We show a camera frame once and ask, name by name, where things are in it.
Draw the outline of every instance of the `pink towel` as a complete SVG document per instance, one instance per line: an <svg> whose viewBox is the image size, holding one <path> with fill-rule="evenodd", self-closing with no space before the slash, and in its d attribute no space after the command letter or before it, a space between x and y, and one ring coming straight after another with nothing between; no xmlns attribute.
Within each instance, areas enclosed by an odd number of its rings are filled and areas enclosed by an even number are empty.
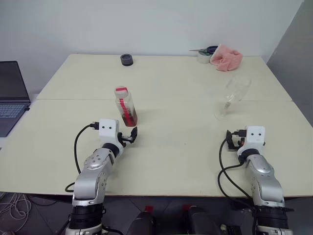
<svg viewBox="0 0 313 235"><path fill-rule="evenodd" d="M243 55L240 52L220 44L211 56L210 63L216 65L217 70L230 71L238 68L242 59Z"/></svg>

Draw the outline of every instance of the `laptop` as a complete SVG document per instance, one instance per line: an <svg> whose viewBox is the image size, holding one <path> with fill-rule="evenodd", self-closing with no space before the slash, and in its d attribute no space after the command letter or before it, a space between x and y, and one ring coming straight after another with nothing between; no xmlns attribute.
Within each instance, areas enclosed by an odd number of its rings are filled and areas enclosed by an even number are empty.
<svg viewBox="0 0 313 235"><path fill-rule="evenodd" d="M17 61L0 61L0 137L6 137L30 99Z"/></svg>

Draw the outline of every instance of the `laptop keyboard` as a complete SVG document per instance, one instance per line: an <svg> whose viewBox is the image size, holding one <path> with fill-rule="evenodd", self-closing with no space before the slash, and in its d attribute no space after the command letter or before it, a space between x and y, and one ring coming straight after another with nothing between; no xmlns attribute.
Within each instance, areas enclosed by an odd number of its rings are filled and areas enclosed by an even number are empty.
<svg viewBox="0 0 313 235"><path fill-rule="evenodd" d="M0 104L0 118L16 118L24 104Z"/></svg>

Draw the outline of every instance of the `scissors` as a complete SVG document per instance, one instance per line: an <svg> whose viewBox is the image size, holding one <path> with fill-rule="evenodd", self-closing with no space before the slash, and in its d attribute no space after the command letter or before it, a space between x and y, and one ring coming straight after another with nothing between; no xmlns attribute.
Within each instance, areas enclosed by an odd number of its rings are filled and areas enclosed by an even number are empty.
<svg viewBox="0 0 313 235"><path fill-rule="evenodd" d="M204 49L189 50L189 51L201 51L201 52L206 52L206 53L208 53L210 55L213 55L217 47L218 46L210 46L210 47L207 47L207 48L204 48Z"/></svg>

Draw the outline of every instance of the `laptop screen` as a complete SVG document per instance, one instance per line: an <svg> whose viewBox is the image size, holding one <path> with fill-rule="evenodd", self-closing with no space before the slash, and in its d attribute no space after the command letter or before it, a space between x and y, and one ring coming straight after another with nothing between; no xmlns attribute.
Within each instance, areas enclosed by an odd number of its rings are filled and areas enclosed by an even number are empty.
<svg viewBox="0 0 313 235"><path fill-rule="evenodd" d="M0 62L0 100L29 100L17 61Z"/></svg>

